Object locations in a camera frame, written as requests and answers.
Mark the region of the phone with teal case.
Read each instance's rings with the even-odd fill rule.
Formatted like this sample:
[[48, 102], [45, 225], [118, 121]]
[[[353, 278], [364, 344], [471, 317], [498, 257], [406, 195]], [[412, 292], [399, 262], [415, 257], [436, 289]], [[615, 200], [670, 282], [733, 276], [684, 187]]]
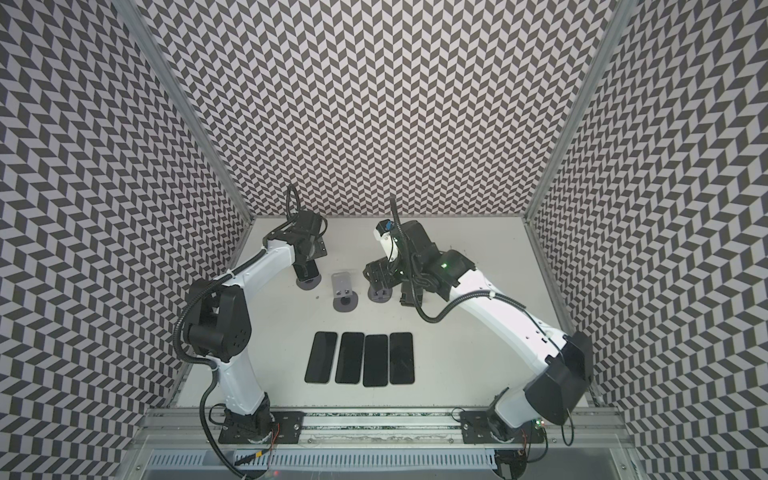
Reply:
[[363, 385], [384, 387], [389, 381], [389, 337], [367, 335], [364, 339]]

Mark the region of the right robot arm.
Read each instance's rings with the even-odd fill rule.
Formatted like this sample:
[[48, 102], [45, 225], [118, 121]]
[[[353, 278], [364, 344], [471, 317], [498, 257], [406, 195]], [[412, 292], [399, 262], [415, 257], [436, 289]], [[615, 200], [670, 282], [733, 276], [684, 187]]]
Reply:
[[436, 324], [461, 308], [501, 338], [530, 371], [507, 387], [485, 412], [493, 437], [509, 442], [538, 420], [564, 426], [593, 378], [593, 345], [582, 332], [568, 334], [531, 314], [497, 288], [457, 250], [441, 250], [416, 220], [385, 219], [374, 231], [383, 257], [363, 275], [374, 292], [401, 286], [419, 316]]

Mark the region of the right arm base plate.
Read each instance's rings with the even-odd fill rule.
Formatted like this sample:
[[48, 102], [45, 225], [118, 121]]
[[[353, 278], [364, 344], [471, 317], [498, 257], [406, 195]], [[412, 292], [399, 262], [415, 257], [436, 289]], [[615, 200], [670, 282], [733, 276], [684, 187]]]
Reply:
[[519, 427], [510, 427], [486, 411], [457, 409], [452, 418], [460, 424], [465, 444], [544, 444], [544, 434], [536, 421], [528, 421]]

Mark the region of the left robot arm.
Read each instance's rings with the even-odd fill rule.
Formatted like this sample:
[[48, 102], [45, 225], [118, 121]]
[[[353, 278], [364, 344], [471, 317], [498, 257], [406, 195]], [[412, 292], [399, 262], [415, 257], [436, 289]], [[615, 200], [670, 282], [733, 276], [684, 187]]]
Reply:
[[248, 300], [291, 267], [297, 286], [316, 288], [322, 279], [316, 260], [327, 255], [327, 219], [300, 209], [263, 237], [263, 247], [242, 265], [213, 280], [197, 280], [176, 321], [172, 345], [185, 363], [209, 367], [213, 385], [225, 396], [224, 426], [241, 441], [274, 438], [277, 423], [268, 394], [256, 380], [247, 347], [252, 336]]

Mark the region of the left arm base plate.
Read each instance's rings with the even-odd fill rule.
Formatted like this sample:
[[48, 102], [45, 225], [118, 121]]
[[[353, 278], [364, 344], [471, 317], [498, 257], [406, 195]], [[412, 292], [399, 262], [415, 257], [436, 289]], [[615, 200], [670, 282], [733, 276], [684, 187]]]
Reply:
[[225, 411], [218, 442], [225, 445], [297, 444], [305, 414], [301, 411], [256, 412], [239, 415]]

